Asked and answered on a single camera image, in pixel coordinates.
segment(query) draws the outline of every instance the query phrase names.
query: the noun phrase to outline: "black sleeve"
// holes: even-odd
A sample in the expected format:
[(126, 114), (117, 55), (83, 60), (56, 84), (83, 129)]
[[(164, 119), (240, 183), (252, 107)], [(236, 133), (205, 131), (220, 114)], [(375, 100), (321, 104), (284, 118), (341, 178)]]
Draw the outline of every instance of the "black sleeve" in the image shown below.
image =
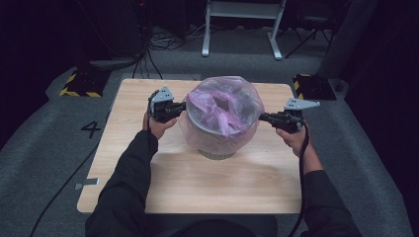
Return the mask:
[(324, 171), (304, 175), (308, 236), (362, 236)]
[(151, 181), (150, 161), (157, 138), (139, 132), (118, 161), (86, 220), (86, 236), (145, 236), (145, 201)]

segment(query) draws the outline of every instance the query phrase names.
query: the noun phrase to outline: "white stand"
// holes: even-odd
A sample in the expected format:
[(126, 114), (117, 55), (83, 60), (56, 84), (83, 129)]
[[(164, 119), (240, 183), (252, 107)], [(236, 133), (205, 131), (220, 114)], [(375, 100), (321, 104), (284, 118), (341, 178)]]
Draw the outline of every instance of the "white stand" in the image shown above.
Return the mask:
[(286, 3), (287, 0), (282, 0), (281, 4), (211, 2), (208, 0), (206, 12), (206, 34), (204, 36), (202, 55), (209, 56), (210, 54), (210, 17), (257, 18), (275, 19), (274, 30), (271, 33), (268, 33), (268, 39), (275, 58), (277, 60), (283, 59), (275, 37), (278, 32), (278, 26), (280, 25)]

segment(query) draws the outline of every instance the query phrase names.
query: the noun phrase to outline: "purple plastic bag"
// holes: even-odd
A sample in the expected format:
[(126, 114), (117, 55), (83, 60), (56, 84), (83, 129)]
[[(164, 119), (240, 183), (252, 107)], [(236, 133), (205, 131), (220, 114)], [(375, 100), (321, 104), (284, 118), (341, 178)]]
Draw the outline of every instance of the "purple plastic bag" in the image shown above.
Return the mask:
[(187, 143), (214, 155), (233, 154), (249, 142), (265, 111), (254, 86), (238, 76), (207, 78), (184, 101), (179, 125)]

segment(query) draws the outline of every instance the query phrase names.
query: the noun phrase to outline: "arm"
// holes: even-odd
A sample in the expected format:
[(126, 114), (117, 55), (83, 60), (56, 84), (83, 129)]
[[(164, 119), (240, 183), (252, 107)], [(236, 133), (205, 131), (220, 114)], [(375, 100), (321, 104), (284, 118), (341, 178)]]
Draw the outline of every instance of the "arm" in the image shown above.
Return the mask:
[[(305, 128), (295, 134), (277, 129), (277, 134), (299, 157)], [(308, 142), (303, 156), (305, 211), (308, 236), (361, 236), (351, 213), (323, 170), (315, 149)]]
[(86, 221), (86, 236), (145, 236), (144, 210), (151, 181), (151, 158), (157, 152), (158, 139), (176, 122), (173, 119), (159, 123), (151, 119), (148, 132), (147, 119), (144, 116), (143, 130), (129, 144), (102, 189), (98, 204)]

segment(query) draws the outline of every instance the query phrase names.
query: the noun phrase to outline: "gray carpet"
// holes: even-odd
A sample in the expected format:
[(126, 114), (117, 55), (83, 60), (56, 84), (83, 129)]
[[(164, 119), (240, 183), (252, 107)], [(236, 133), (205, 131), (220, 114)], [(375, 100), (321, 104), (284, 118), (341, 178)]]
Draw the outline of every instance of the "gray carpet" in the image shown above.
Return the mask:
[[(291, 85), (295, 74), (317, 71), (326, 49), (325, 40), (318, 36), (289, 59), (277, 61), (266, 29), (217, 32), (211, 36), (207, 58), (201, 57), (202, 42), (198, 38), (175, 50), (150, 52), (165, 79), (237, 75), (250, 82)], [(286, 54), (297, 45), (297, 37), (289, 31), (278, 42)], [(0, 236), (29, 236), (48, 201), (100, 141), (119, 85), (132, 76), (133, 66), (111, 74), (103, 98), (60, 97), (59, 91), (73, 70), (69, 68), (51, 83), (46, 90), (49, 101), (22, 124), (0, 152)], [(158, 79), (148, 57), (147, 70), (142, 60), (134, 77)], [(364, 236), (412, 236), (400, 192), (345, 103), (345, 91), (336, 95), (337, 101), (321, 101), (319, 108), (304, 112), (326, 171)], [(102, 130), (89, 138), (89, 132), (81, 127), (94, 120)], [(47, 210), (35, 236), (83, 236), (88, 215), (77, 211), (81, 191), (74, 190), (74, 185), (84, 181), (92, 158)], [(277, 217), (278, 236), (287, 236), (297, 215)], [(302, 224), (298, 233), (304, 229)]]

